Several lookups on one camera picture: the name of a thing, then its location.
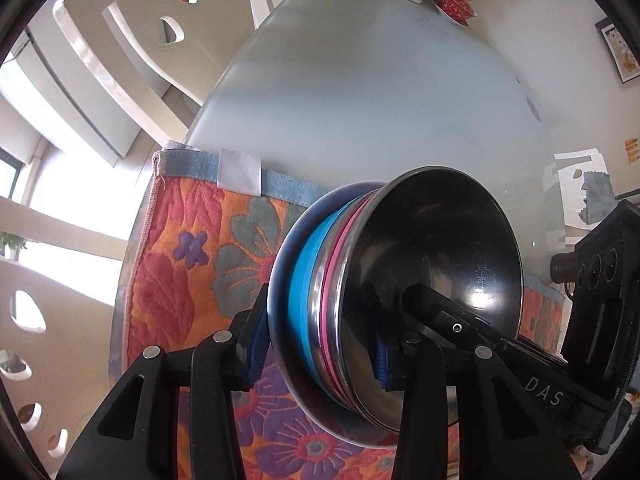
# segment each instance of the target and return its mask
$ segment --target window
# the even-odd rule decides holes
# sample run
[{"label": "window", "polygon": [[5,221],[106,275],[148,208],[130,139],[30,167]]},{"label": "window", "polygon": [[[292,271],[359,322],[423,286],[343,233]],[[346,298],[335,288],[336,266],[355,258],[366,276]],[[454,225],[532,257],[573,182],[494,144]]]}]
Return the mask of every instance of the window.
[{"label": "window", "polygon": [[11,198],[23,163],[0,148],[0,196]]}]

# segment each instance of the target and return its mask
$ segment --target picture frame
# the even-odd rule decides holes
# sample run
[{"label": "picture frame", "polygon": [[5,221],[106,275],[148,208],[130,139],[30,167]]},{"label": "picture frame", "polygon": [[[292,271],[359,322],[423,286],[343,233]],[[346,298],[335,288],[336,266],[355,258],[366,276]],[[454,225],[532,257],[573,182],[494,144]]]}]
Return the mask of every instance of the picture frame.
[{"label": "picture frame", "polygon": [[640,76],[640,64],[613,22],[605,18],[596,23],[596,28],[618,70],[620,81],[626,83]]}]

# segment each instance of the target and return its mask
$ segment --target white lettering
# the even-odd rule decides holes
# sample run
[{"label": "white lettering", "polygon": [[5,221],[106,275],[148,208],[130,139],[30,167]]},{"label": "white lettering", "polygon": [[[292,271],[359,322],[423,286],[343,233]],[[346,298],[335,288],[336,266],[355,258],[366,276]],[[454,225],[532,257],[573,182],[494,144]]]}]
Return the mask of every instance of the white lettering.
[{"label": "white lettering", "polygon": [[546,400],[546,396],[548,396],[550,388],[551,386],[547,386],[544,390],[540,391],[540,393],[537,394],[536,397],[542,397]]},{"label": "white lettering", "polygon": [[557,406],[558,404],[560,404],[560,397],[564,397],[564,393],[558,392],[554,397],[556,398],[556,402],[551,401],[550,403],[552,406]]},{"label": "white lettering", "polygon": [[529,379],[529,382],[527,383],[527,386],[524,387],[524,389],[528,392],[532,392],[537,387],[538,387],[538,380],[535,377],[532,377]]}]

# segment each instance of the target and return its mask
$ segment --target stacked bowl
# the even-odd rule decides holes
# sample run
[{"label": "stacked bowl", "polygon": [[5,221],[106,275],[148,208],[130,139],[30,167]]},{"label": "stacked bowl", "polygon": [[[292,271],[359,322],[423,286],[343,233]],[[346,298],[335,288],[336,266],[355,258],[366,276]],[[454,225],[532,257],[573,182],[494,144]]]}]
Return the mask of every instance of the stacked bowl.
[{"label": "stacked bowl", "polygon": [[[490,193],[459,171],[420,168],[388,184],[338,188],[303,213],[278,252],[268,291],[276,359],[302,409],[338,438],[398,442],[404,392],[376,379],[367,331],[377,306],[402,316],[400,298],[414,283],[516,336],[522,269],[513,232]],[[375,306],[362,301],[371,290]],[[454,395],[448,389],[451,406]]]}]

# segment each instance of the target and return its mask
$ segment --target white table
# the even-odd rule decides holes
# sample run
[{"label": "white table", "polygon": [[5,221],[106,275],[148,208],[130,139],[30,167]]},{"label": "white table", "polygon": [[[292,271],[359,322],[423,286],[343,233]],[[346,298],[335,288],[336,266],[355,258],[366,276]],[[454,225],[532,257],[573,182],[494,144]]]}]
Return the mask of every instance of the white table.
[{"label": "white table", "polygon": [[188,142],[255,153],[263,167],[329,188],[450,166],[494,194],[527,274],[548,283],[549,258],[564,247],[551,142],[527,86],[430,3],[285,0],[238,53]]}]

